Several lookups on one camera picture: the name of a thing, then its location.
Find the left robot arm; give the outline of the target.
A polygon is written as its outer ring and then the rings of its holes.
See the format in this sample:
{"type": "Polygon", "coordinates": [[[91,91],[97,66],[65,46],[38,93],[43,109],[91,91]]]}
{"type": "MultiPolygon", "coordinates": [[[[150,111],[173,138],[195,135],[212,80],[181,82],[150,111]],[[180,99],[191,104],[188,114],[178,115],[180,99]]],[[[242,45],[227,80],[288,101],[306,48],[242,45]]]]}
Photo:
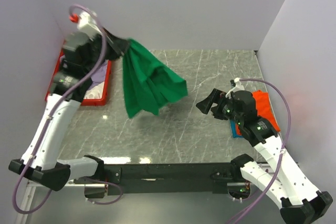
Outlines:
{"type": "Polygon", "coordinates": [[[92,84],[88,73],[106,60],[124,56],[129,46],[128,40],[107,30],[92,36],[77,31],[65,39],[64,55],[51,81],[43,118],[26,152],[10,161],[11,172],[53,191],[61,190],[72,179],[87,177],[93,183],[104,179],[104,162],[97,157],[59,161],[57,156],[65,131],[92,84]]]}

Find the green t-shirt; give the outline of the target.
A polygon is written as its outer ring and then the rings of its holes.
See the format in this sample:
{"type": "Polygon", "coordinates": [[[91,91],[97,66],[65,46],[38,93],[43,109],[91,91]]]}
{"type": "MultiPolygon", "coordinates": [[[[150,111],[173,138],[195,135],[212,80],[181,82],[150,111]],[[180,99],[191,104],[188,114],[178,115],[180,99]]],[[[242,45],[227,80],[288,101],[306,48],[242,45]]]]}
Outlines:
{"type": "Polygon", "coordinates": [[[128,117],[140,111],[159,115],[160,108],[188,95],[186,80],[136,40],[122,58],[123,91],[128,117]]]}

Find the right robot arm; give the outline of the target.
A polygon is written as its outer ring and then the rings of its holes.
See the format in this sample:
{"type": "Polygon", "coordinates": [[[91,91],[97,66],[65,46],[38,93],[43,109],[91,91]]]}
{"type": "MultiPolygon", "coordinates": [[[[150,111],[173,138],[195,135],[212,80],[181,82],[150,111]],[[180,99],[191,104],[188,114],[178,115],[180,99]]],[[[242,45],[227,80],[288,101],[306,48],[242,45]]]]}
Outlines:
{"type": "Polygon", "coordinates": [[[232,179],[255,184],[277,205],[285,223],[313,223],[325,215],[333,203],[331,195],[320,191],[302,172],[283,147],[276,129],[260,116],[251,92],[239,90],[227,94],[213,89],[196,106],[204,114],[212,112],[216,119],[235,122],[243,138],[274,171],[269,174],[243,154],[231,161],[232,179]]]}

